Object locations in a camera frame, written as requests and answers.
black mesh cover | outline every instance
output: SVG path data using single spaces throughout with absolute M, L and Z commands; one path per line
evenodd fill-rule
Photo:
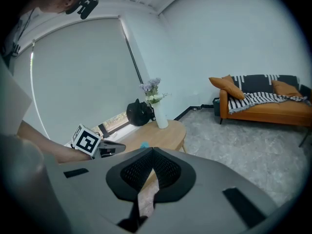
M 147 153 L 131 165 L 121 170 L 121 178 L 140 192 L 153 167 L 153 152 Z
M 153 169 L 158 178 L 159 189 L 171 186 L 181 175 L 181 167 L 158 152 L 153 153 Z
M 112 167 L 106 182 L 118 198 L 135 202 L 152 169 L 159 183 L 154 203 L 178 201 L 196 180 L 191 165 L 155 147 Z

round wooden table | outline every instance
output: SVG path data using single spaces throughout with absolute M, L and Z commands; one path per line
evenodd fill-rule
M 186 136 L 185 126 L 176 120 L 169 120 L 165 129 L 160 129 L 156 121 L 145 124 L 134 133 L 120 142 L 126 145 L 125 152 L 130 152 L 141 147 L 143 142 L 148 142 L 150 147 L 159 147 L 179 151 L 181 147 L 184 152 L 184 138 Z

flower vase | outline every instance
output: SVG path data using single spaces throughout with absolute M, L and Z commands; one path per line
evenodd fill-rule
M 162 110 L 160 101 L 157 103 L 152 104 L 152 107 L 154 108 L 155 118 L 157 125 L 160 129 L 164 129 L 168 126 L 168 121 L 166 119 L 166 116 Z

person's arm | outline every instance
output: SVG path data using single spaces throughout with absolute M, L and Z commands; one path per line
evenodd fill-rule
M 42 152 L 53 154 L 59 163 L 90 159 L 89 155 L 79 150 L 57 144 L 47 139 L 25 121 L 22 121 L 19 127 L 18 136 L 31 141 L 37 145 Z

black baseboard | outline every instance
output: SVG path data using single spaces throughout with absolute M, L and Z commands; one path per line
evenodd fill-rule
M 200 107 L 201 108 L 214 108 L 213 105 L 207 105 L 207 104 L 202 104 Z
M 214 108 L 213 105 L 206 105 L 206 104 L 202 104 L 201 106 L 190 106 L 187 109 L 185 109 L 180 115 L 178 115 L 175 120 L 180 120 L 183 116 L 185 116 L 190 110 L 201 110 L 203 108 Z

